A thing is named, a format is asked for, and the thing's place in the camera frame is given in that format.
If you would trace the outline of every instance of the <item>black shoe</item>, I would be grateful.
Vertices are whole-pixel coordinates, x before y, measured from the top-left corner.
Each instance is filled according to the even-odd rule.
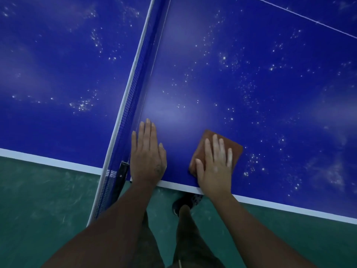
[[[178,212],[180,211],[183,205],[187,205],[192,209],[202,200],[203,195],[193,194],[193,193],[186,193],[182,198],[177,199],[172,204],[172,212],[174,215],[178,216]]]

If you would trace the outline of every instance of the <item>hand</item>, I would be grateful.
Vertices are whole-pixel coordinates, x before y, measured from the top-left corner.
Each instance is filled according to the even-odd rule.
[[[157,145],[156,127],[149,119],[139,125],[131,135],[130,174],[133,183],[146,182],[153,188],[162,179],[167,167],[166,151],[163,144]]]
[[[203,163],[196,159],[197,180],[203,193],[211,200],[231,193],[232,184],[232,149],[228,149],[228,158],[223,139],[218,143],[217,135],[213,136],[213,156],[211,143],[205,140],[206,170]]]

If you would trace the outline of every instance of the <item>forearm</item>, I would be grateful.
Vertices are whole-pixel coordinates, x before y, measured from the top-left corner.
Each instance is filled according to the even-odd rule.
[[[153,189],[146,183],[133,183],[112,207],[57,251],[44,267],[127,267]]]
[[[315,267],[256,220],[232,194],[212,202],[247,267]]]

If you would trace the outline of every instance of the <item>green floor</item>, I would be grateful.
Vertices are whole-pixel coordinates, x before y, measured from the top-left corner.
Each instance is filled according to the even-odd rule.
[[[0,157],[0,267],[39,267],[85,228],[98,176]],[[177,217],[171,205],[181,192],[157,188],[148,214],[165,264],[175,250]],[[320,267],[357,267],[357,225],[245,207]],[[192,211],[203,239],[229,267],[244,267],[234,243],[204,198]]]

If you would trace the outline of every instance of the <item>dark pants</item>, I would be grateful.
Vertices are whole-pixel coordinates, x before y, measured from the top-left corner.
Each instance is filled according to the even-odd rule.
[[[176,232],[176,249],[173,256],[173,267],[219,267],[224,268],[221,261],[200,236],[189,209],[180,213],[179,225]],[[136,252],[132,262],[133,268],[164,268],[154,235],[149,228],[145,212],[142,228],[137,242]]]

